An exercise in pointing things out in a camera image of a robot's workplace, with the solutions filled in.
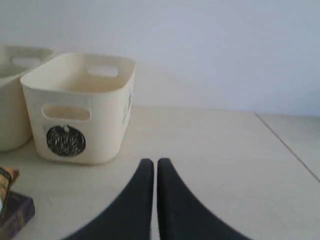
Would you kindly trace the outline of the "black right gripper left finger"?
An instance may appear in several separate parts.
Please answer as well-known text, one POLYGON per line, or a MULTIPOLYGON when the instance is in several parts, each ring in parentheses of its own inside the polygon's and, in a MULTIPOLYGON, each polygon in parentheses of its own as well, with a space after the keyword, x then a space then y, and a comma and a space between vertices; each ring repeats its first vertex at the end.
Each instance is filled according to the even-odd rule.
POLYGON ((66 240, 150 240, 154 193, 154 163, 139 165, 115 200, 66 240))

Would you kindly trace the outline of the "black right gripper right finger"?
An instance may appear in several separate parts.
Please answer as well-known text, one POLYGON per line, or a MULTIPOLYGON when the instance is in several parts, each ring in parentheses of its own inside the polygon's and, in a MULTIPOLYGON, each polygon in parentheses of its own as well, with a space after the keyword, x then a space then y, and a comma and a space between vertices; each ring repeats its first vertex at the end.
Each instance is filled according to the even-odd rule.
POLYGON ((197 199, 169 158, 157 163, 157 218, 161 240, 248 239, 197 199))

